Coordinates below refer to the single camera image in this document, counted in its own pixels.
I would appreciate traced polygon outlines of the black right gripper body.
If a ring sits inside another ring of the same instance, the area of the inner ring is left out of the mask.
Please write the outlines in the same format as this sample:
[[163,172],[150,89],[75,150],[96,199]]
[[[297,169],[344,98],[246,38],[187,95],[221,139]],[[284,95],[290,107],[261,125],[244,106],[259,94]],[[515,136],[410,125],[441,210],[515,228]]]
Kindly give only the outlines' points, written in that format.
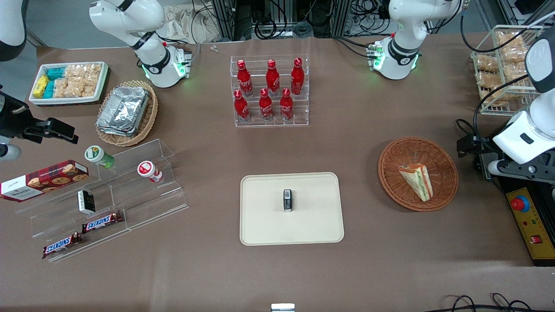
[[33,115],[24,101],[1,92],[0,102],[0,136],[14,138],[33,126]]

